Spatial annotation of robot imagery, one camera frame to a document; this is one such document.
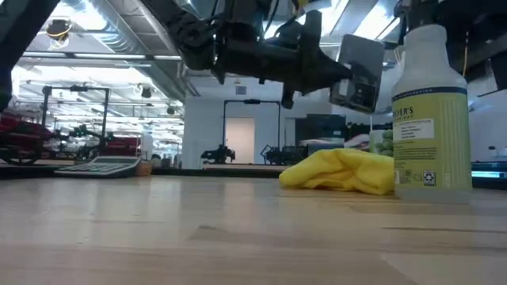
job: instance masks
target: wooden table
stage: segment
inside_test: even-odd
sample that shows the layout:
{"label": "wooden table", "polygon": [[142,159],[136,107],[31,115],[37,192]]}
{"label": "wooden table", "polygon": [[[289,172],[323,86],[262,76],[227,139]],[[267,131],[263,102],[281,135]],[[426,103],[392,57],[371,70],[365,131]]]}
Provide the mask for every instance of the wooden table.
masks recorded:
{"label": "wooden table", "polygon": [[277,180],[0,181],[2,285],[504,284],[507,192],[471,206]]}

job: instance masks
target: yellow cloth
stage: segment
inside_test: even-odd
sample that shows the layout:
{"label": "yellow cloth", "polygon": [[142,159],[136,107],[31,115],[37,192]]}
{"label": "yellow cloth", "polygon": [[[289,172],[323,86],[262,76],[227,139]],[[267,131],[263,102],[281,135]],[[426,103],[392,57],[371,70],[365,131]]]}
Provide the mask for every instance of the yellow cloth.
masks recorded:
{"label": "yellow cloth", "polygon": [[320,150],[280,175],[285,188],[327,188],[387,195],[395,189],[393,158],[360,150]]}

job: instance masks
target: cleaner bottle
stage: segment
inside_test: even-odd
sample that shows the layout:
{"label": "cleaner bottle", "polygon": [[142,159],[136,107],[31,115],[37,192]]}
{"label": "cleaner bottle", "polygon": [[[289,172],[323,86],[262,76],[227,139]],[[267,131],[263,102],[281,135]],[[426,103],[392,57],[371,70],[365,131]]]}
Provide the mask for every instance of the cleaner bottle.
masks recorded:
{"label": "cleaner bottle", "polygon": [[470,201],[467,81],[449,66],[446,42],[440,25],[405,39],[405,70],[393,89],[395,192],[404,200]]}

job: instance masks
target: laboratory room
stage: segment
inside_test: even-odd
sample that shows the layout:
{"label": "laboratory room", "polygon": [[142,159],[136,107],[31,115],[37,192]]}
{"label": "laboratory room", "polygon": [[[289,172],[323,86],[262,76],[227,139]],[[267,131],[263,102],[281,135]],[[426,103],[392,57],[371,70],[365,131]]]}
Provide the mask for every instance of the laboratory room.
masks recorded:
{"label": "laboratory room", "polygon": [[2,285],[507,279],[507,2],[0,0]]}

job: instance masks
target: doorway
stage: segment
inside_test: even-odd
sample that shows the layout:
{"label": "doorway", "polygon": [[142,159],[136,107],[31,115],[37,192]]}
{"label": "doorway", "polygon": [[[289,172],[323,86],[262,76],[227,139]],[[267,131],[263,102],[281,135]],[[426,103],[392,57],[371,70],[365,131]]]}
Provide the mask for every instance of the doorway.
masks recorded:
{"label": "doorway", "polygon": [[255,119],[227,118],[225,141],[236,152],[234,163],[250,164],[255,161]]}

